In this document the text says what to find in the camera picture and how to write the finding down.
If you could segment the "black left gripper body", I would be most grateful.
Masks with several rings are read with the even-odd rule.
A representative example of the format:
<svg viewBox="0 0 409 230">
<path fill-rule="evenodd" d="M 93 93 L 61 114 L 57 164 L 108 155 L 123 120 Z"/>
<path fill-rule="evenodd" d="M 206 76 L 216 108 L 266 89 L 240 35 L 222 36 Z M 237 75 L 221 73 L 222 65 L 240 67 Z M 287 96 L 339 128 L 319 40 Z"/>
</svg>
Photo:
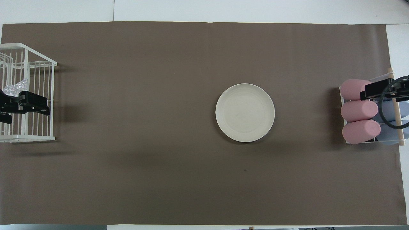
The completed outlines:
<svg viewBox="0 0 409 230">
<path fill-rule="evenodd" d="M 46 97 L 29 91 L 22 91 L 18 96 L 9 96 L 1 91 L 0 95 L 1 114 L 24 114 L 32 112 L 32 105 L 47 105 Z"/>
</svg>

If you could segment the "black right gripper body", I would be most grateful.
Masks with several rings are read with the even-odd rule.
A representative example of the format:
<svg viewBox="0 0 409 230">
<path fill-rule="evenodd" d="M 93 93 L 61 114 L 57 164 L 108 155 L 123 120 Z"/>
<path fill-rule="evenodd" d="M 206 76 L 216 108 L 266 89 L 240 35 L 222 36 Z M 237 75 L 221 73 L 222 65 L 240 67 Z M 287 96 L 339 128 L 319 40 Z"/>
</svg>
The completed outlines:
<svg viewBox="0 0 409 230">
<path fill-rule="evenodd" d="M 408 76 L 404 76 L 402 81 L 396 82 L 390 87 L 390 83 L 394 82 L 393 78 L 386 78 L 377 82 L 364 86 L 367 96 L 371 96 L 373 100 L 392 100 L 396 96 L 408 95 Z"/>
</svg>

